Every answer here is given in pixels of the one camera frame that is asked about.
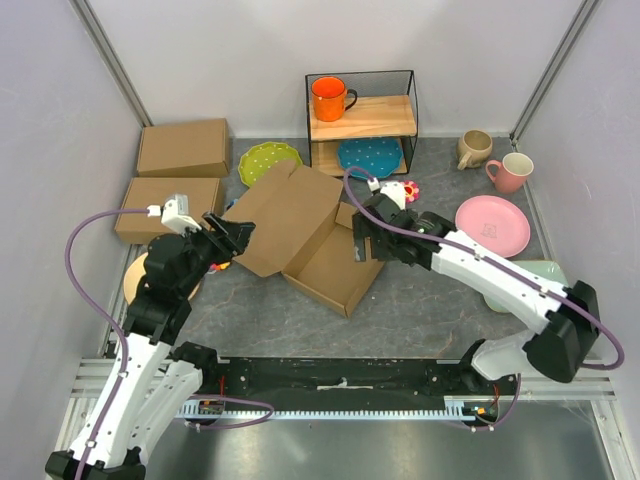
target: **black mug handle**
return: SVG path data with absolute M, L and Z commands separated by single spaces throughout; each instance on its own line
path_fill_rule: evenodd
M 351 102 L 349 105 L 344 107 L 345 112 L 347 110 L 349 110 L 351 107 L 353 107 L 356 104 L 356 102 L 358 101 L 358 92 L 356 92 L 353 88 L 350 88 L 350 89 L 347 90 L 347 95 L 349 95 L 349 94 L 353 95 L 356 98 L 353 99 L 353 102 Z

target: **white wall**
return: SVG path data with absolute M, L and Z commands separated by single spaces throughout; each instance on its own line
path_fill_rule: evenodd
M 640 36 L 635 0 L 602 2 L 521 150 L 555 256 L 598 291 L 603 322 L 626 347 L 614 373 L 640 445 Z M 599 340 L 606 347 L 606 341 Z
M 3 2 L 0 65 L 0 477 L 37 479 L 104 328 L 66 278 L 66 238 L 119 206 L 140 127 L 65 0 Z M 125 253 L 112 226 L 81 235 L 73 258 L 103 305 Z
M 154 122 L 306 136 L 307 73 L 415 69 L 421 130 L 509 132 L 579 0 L 89 0 Z

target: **pink plate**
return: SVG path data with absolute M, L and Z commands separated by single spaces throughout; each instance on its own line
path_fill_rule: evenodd
M 531 227 L 522 210 L 492 195 L 473 197 L 460 205 L 456 226 L 483 247 L 505 258 L 524 250 L 531 238 Z

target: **pink mug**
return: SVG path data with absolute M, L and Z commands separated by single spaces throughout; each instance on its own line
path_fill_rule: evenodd
M 498 167 L 495 175 L 489 169 L 492 165 Z M 522 153 L 509 153 L 504 156 L 502 162 L 489 160 L 485 165 L 487 175 L 500 193 L 513 193 L 527 181 L 533 172 L 533 162 Z

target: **blue polka dot plate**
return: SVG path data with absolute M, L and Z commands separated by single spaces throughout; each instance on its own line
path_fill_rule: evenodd
M 402 163 L 402 156 L 398 140 L 392 137 L 345 140 L 338 147 L 338 159 L 342 168 L 364 168 L 377 178 L 391 175 Z M 359 172 L 354 172 L 353 176 L 366 178 Z

